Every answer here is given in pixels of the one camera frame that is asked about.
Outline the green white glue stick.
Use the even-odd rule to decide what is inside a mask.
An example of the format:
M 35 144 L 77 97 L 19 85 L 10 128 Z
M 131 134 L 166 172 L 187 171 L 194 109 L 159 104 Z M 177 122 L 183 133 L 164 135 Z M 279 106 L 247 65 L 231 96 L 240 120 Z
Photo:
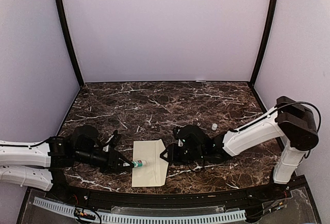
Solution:
M 138 168 L 138 167 L 143 167 L 147 165 L 147 161 L 145 160 L 136 160 L 136 161 L 131 161 L 131 162 L 124 162 L 123 167 L 128 167 L 128 168 Z

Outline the cream paper envelope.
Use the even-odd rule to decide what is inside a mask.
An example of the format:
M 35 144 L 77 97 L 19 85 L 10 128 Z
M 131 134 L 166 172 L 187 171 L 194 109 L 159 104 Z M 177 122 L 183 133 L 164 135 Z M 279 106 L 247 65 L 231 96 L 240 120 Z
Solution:
M 132 187 L 161 187 L 166 183 L 169 163 L 160 158 L 165 149 L 159 140 L 134 141 L 133 161 L 145 160 L 147 165 L 132 169 Z

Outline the white glue stick cap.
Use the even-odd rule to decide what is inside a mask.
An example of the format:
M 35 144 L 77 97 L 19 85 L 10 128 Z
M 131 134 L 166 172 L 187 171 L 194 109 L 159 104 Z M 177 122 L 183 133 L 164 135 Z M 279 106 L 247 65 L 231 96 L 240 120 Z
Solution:
M 211 129 L 212 129 L 213 131 L 216 131 L 216 130 L 218 129 L 218 125 L 217 125 L 216 123 L 212 124 Z

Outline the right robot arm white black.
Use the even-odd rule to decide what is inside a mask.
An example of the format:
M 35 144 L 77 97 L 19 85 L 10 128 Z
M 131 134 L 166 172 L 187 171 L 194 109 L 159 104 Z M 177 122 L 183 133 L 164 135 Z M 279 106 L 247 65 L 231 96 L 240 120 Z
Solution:
M 311 103 L 282 96 L 262 116 L 213 138 L 197 125 L 176 127 L 173 129 L 176 141 L 161 152 L 160 158 L 178 165 L 221 164 L 263 142 L 281 138 L 285 140 L 285 147 L 273 169 L 272 182 L 263 189 L 263 196 L 274 200 L 283 192 L 283 185 L 290 181 L 303 158 L 319 142 L 321 123 L 314 117 L 318 111 Z

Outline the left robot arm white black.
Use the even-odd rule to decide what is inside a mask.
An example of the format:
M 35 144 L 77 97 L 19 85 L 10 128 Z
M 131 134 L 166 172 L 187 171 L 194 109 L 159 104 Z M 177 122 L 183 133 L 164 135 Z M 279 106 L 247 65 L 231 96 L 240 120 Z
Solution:
M 101 143 L 99 132 L 90 125 L 78 126 L 73 134 L 52 136 L 40 142 L 1 141 L 1 181 L 52 192 L 61 201 L 73 197 L 72 188 L 54 179 L 61 177 L 58 168 L 87 164 L 101 173 L 121 172 L 135 168 L 115 149 L 121 135 L 114 131 Z

